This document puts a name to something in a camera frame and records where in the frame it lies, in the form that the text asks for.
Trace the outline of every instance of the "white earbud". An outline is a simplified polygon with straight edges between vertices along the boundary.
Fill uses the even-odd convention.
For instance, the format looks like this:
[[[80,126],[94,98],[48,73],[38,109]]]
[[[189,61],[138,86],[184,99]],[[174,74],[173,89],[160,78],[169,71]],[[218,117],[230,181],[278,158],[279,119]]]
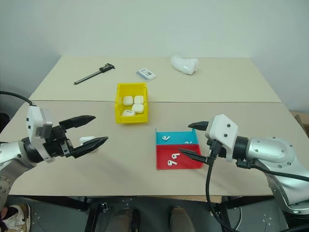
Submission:
[[[168,137],[166,137],[166,136],[162,136],[162,139],[163,139],[164,141],[169,140],[169,138],[170,138],[170,136],[168,136]]]
[[[177,159],[177,156],[180,156],[180,153],[172,154],[173,159]]]
[[[177,163],[174,162],[174,161],[171,161],[171,160],[168,161],[168,166],[172,166],[173,164],[174,164],[174,165],[177,165]]]

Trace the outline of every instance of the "black cable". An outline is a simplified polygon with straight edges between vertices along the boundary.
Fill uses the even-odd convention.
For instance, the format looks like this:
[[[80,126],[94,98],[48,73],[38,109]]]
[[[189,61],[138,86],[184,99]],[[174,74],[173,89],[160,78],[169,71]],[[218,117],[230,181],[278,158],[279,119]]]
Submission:
[[[238,221],[238,223],[237,223],[237,225],[235,227],[235,230],[238,230],[238,228],[239,228],[239,226],[241,224],[241,221],[242,221],[242,209],[241,209],[241,207],[239,207],[239,221]]]
[[[303,181],[309,182],[309,177],[302,176],[302,175],[274,172],[274,171],[270,171],[270,170],[267,170],[267,169],[264,169],[264,168],[261,168],[259,166],[255,166],[255,165],[251,165],[251,168],[255,168],[257,170],[260,170],[260,171],[267,173],[267,174],[270,174],[270,175],[283,176],[283,177],[287,177],[287,178],[292,178],[292,179],[303,180]]]
[[[296,232],[296,231],[302,231],[302,230],[308,229],[308,228],[309,228],[309,224],[305,224],[305,225],[289,228],[289,229],[283,230],[281,232]]]
[[[0,91],[0,94],[5,94],[5,95],[11,95],[11,96],[14,96],[14,97],[17,97],[17,98],[20,98],[22,100],[24,100],[25,102],[28,102],[29,105],[33,105],[32,101],[30,101],[28,98],[25,98],[19,94],[16,94],[16,93],[11,93],[11,92],[6,92],[6,91]]]
[[[222,221],[219,216],[217,215],[214,207],[213,207],[213,204],[211,202],[211,198],[210,198],[210,194],[209,194],[209,185],[210,185],[210,182],[211,182],[211,172],[212,172],[212,167],[213,167],[213,164],[215,162],[215,159],[209,157],[209,160],[208,160],[208,172],[207,172],[207,178],[206,178],[206,186],[205,186],[205,190],[206,190],[206,200],[209,204],[209,207],[210,207],[210,210],[214,216],[214,218],[223,226],[225,227],[226,229],[228,229],[229,231],[231,232],[239,232],[237,230],[234,230],[232,229],[231,227],[229,227],[228,225],[226,225],[224,223],[224,221]],[[308,177],[305,177],[305,176],[301,176],[301,175],[295,175],[295,174],[287,174],[287,173],[279,173],[279,172],[273,172],[273,171],[269,171],[269,170],[265,170],[263,168],[260,168],[258,166],[255,166],[255,165],[252,165],[251,168],[256,168],[262,172],[265,172],[267,174],[271,174],[271,175],[278,175],[278,176],[283,176],[283,177],[288,177],[288,178],[293,178],[293,179],[299,179],[299,180],[304,180],[304,181],[309,181],[309,178]],[[296,226],[296,227],[293,227],[293,228],[289,228],[289,229],[286,229],[286,230],[283,230],[281,232],[297,232],[297,231],[302,231],[304,229],[308,229],[309,228],[309,224],[305,224],[305,225],[300,225],[300,226]]]
[[[229,231],[231,232],[239,232],[239,231],[236,231],[234,229],[232,229],[231,227],[229,227],[228,225],[226,225],[220,218],[219,216],[217,215],[214,207],[213,207],[213,204],[211,202],[211,197],[209,195],[209,185],[210,185],[210,182],[211,182],[211,172],[212,172],[212,167],[213,167],[213,163],[215,161],[215,159],[211,158],[211,157],[208,157],[208,172],[207,172],[207,177],[206,177],[206,186],[205,186],[205,190],[206,190],[206,200],[209,204],[209,208],[211,209],[211,212],[214,216],[214,218],[223,226],[225,227],[226,229],[228,229]]]

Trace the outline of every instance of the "red tray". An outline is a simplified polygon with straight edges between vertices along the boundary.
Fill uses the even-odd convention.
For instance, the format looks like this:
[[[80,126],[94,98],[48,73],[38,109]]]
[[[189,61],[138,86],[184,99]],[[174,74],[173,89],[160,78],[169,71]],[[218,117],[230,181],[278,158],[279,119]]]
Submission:
[[[178,148],[188,149],[201,155],[198,144],[179,144],[179,145],[157,145],[156,146],[156,168],[161,169],[199,169],[203,163],[192,160],[186,155],[178,151]],[[172,158],[172,154],[180,153],[176,159]],[[168,166],[168,161],[174,161],[177,165]]]

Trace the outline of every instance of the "sneaker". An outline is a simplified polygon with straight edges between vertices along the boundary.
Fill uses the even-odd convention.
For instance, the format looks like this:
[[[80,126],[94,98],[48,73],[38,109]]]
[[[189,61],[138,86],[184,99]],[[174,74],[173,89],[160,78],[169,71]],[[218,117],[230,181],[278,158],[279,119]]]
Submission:
[[[11,205],[18,210],[8,219],[2,220],[8,230],[5,232],[29,232],[30,231],[30,206],[27,204]]]

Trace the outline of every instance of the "blue tray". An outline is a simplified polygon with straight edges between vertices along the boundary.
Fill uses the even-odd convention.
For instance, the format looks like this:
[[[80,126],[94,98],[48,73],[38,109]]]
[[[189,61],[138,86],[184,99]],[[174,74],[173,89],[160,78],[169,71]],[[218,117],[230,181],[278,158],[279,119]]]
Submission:
[[[157,145],[171,145],[171,144],[198,144],[197,133],[195,129],[191,131],[166,131],[166,132],[156,132],[156,144]],[[164,141],[163,136],[168,137],[169,139]]]

